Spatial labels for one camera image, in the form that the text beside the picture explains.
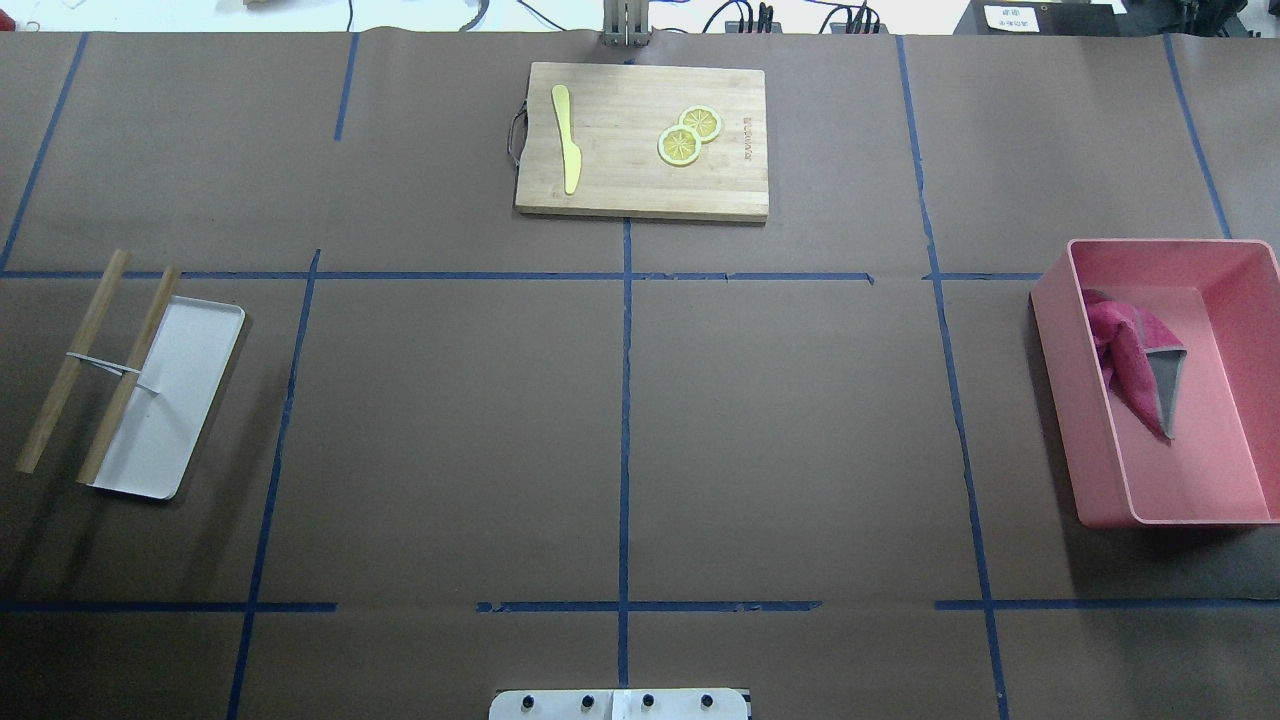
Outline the pink microfiber cloth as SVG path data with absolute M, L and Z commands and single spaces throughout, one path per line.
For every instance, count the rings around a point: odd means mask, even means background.
M 1082 300 L 1105 384 L 1153 436 L 1172 441 L 1188 347 L 1142 306 L 1100 290 Z

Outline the yellow plastic knife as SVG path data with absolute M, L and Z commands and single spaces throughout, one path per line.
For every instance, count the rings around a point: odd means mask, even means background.
M 582 173 L 582 151 L 573 138 L 572 97 L 566 85 L 553 85 L 550 97 L 561 143 L 563 192 L 572 196 Z

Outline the lemon slice near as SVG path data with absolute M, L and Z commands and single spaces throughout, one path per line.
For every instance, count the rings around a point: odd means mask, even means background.
M 671 167 L 689 167 L 701 155 L 701 136 L 689 126 L 664 128 L 655 142 L 659 159 Z

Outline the lemon slice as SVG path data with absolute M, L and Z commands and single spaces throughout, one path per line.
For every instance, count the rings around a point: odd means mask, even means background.
M 692 131 L 703 143 L 719 138 L 724 123 L 721 114 L 707 105 L 691 105 L 678 115 L 678 124 Z
M 689 126 L 664 128 L 655 142 L 659 159 L 671 167 L 689 167 L 701 155 L 701 136 Z

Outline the lemon slice far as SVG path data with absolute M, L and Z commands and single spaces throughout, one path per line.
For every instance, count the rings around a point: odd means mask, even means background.
M 691 105 L 678 115 L 678 124 L 692 131 L 703 143 L 719 138 L 724 123 L 721 114 L 707 105 Z

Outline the bamboo cutting board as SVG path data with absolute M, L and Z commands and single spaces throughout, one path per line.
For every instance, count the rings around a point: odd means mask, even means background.
M 563 192 L 550 88 L 572 97 L 582 151 L 577 192 Z M 659 133 L 691 105 L 724 127 L 689 167 L 657 154 Z M 762 224 L 771 214 L 765 73 L 758 69 L 535 61 L 525 101 L 515 208 L 526 214 Z

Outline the white towel rack base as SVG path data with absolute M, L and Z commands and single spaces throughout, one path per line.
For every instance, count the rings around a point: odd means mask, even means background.
M 178 495 L 246 322 L 234 304 L 170 297 L 138 387 L 88 487 L 151 501 Z M 79 359 L 118 379 L 125 370 L 125 364 Z

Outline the wooden rack rod one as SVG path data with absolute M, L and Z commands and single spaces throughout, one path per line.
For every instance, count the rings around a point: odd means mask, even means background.
M 44 451 L 61 418 L 81 373 L 81 355 L 88 354 L 93 341 L 99 336 L 129 259 L 131 254 L 124 249 L 115 250 L 110 256 L 90 305 L 72 338 L 69 350 L 63 356 L 61 365 L 38 410 L 35 424 L 22 446 L 15 465 L 19 473 L 32 474 L 38 466 L 38 461 L 44 456 Z

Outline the pink plastic bin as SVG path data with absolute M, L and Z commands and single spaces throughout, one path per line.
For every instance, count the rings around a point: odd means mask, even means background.
M 1277 297 L 1261 241 L 1068 245 L 1030 300 L 1084 525 L 1277 523 Z

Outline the aluminium frame post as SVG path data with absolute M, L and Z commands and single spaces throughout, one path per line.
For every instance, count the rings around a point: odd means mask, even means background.
M 652 40 L 649 0 L 604 0 L 600 41 L 608 47 L 645 47 Z

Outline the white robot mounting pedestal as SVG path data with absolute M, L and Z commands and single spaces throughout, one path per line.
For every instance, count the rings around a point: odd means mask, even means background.
M 489 719 L 751 719 L 746 691 L 728 687 L 502 691 Z

